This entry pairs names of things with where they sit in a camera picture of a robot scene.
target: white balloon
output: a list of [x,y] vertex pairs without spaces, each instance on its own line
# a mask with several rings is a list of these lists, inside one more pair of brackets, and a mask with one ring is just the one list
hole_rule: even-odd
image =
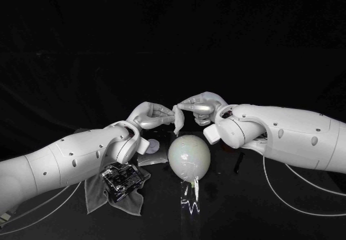
[[167,151],[169,165],[175,174],[189,183],[202,179],[211,165],[211,151],[205,141],[195,135],[180,136]]

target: gray towel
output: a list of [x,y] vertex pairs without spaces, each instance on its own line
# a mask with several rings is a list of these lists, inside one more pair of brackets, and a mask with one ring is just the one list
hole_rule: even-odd
[[[144,177],[143,184],[137,188],[141,189],[151,175],[141,167],[137,167],[137,169]],[[100,174],[85,180],[84,188],[88,214],[108,202],[113,207],[121,209],[128,214],[141,216],[144,198],[138,194],[137,189],[118,202],[114,202],[111,196],[108,196],[105,182]]]

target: black background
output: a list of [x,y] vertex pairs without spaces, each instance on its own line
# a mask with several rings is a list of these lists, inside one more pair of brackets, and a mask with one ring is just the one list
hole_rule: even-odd
[[[343,9],[342,1],[7,2],[0,159],[124,120],[144,101],[172,108],[205,91],[346,122]],[[183,129],[202,131],[187,113]],[[343,189],[345,175],[329,175]]]

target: white cable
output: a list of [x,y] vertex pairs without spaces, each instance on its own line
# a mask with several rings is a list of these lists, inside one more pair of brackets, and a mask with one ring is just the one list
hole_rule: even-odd
[[71,199],[74,193],[75,193],[76,190],[78,190],[78,187],[79,187],[81,183],[82,183],[82,182],[79,182],[79,184],[78,184],[78,186],[76,186],[76,188],[75,188],[72,194],[69,195],[68,199],[65,200],[65,202],[59,205],[59,207],[58,207],[58,208],[56,208],[56,209],[55,209],[55,210],[53,210],[53,211],[52,211],[52,212],[51,212],[51,213],[49,213],[42,219],[39,219],[35,223],[32,223],[30,225],[22,227],[22,228],[17,229],[17,230],[13,230],[13,231],[9,231],[9,232],[4,232],[4,233],[0,233],[0,236],[4,235],[4,234],[14,233],[14,232],[17,232],[17,231],[20,231],[20,230],[29,228],[32,225],[35,225],[36,223],[39,223],[45,218],[48,218],[48,217],[55,213],[55,211],[62,207],[62,205],[66,203],[66,201]]
[[268,182],[268,186],[275,194],[275,196],[278,197],[278,199],[283,201],[283,203],[291,208],[294,209],[296,211],[301,212],[303,214],[307,214],[307,215],[313,215],[313,216],[320,216],[320,217],[343,217],[346,216],[346,213],[342,213],[342,214],[319,214],[319,213],[311,213],[311,212],[307,212],[307,211],[301,211],[299,210],[294,206],[291,206],[284,200],[283,198],[278,196],[274,188],[273,188],[273,185],[271,185],[271,182],[270,182],[270,179],[268,179],[268,175],[267,175],[267,170],[265,170],[265,157],[262,156],[262,168],[264,168],[264,174],[265,174],[265,178],[267,178],[267,182]]
[[19,216],[16,216],[12,220],[6,221],[4,223],[0,224],[0,226],[9,224],[10,222],[16,221],[17,219],[20,219],[25,215],[27,215],[32,211],[35,211],[38,208],[40,208],[45,204],[48,204],[62,193],[64,191],[69,188],[71,186],[66,186],[61,192],[49,199],[46,200],[39,206],[36,206],[32,210],[29,210],[27,212],[25,212],[23,214],[20,214]]
[[323,190],[323,191],[326,191],[326,192],[329,192],[329,193],[332,193],[332,194],[337,194],[337,195],[346,196],[345,193],[340,193],[340,192],[337,192],[337,191],[327,190],[326,188],[314,185],[309,180],[306,180],[306,179],[297,174],[297,172],[291,169],[291,167],[290,167],[287,164],[286,164],[286,166],[290,168],[290,170],[294,172],[294,174],[296,174],[310,185],[313,185],[316,188],[319,188],[320,190]]

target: white robot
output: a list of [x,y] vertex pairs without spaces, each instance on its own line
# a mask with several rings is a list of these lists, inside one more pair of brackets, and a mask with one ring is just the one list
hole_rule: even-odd
[[[228,104],[212,92],[187,98],[177,108],[193,112],[211,144],[257,151],[288,165],[346,173],[346,124],[300,109]],[[140,130],[175,121],[164,106],[144,102],[126,121],[76,133],[39,151],[0,162],[0,215],[49,190],[79,183],[114,161],[126,163],[149,141]]]

